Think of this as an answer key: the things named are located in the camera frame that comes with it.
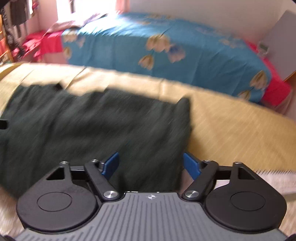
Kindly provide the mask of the dark green knit sweater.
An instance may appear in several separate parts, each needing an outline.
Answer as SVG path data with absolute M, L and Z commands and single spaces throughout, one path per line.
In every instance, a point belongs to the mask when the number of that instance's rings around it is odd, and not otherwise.
M 74 166 L 118 153 L 110 183 L 120 192 L 179 187 L 191 133 L 190 101 L 163 102 L 106 89 L 82 96 L 61 85 L 18 86 L 1 117 L 1 186 L 18 198 L 68 161 Z

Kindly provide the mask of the small white digital clock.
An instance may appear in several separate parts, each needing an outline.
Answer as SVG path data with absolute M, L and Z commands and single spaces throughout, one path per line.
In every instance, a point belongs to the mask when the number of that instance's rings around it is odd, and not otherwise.
M 262 41 L 260 41 L 257 44 L 257 51 L 259 55 L 266 56 L 269 52 L 269 46 L 267 44 L 264 44 Z

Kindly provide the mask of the red folded clothes pile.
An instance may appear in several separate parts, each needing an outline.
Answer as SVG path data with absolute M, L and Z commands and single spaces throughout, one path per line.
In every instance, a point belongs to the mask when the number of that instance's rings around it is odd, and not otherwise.
M 34 32 L 27 35 L 24 41 L 20 44 L 15 42 L 12 47 L 12 56 L 15 62 L 41 62 L 41 42 L 45 31 Z

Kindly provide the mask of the patterned beige bed sheet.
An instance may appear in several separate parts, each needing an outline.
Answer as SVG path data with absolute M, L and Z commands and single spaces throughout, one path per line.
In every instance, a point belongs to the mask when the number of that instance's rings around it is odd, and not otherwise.
M 221 165 L 241 161 L 269 178 L 287 201 L 280 226 L 295 233 L 295 122 L 270 109 L 175 81 L 112 70 L 58 64 L 1 66 L 1 108 L 19 85 L 60 83 L 81 95 L 107 87 L 160 100 L 191 99 L 193 132 L 189 151 Z

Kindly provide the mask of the hanging dark clothes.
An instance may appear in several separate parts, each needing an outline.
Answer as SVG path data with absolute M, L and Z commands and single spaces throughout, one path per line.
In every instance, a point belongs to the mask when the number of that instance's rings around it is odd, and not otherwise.
M 27 35 L 26 21 L 34 15 L 35 9 L 39 6 L 39 1 L 1 1 L 1 20 L 4 27 L 5 39 L 10 51 L 18 49 L 18 57 L 25 55 L 18 40 L 15 38 L 10 28 L 16 27 L 17 37 L 22 36 L 21 25 L 25 28 Z

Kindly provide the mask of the blue floral quilt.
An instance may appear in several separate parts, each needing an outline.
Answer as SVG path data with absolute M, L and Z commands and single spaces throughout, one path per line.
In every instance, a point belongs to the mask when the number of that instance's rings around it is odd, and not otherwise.
M 71 65 L 165 78 L 255 103 L 272 78 L 243 39 L 162 15 L 107 15 L 65 30 L 62 46 Z

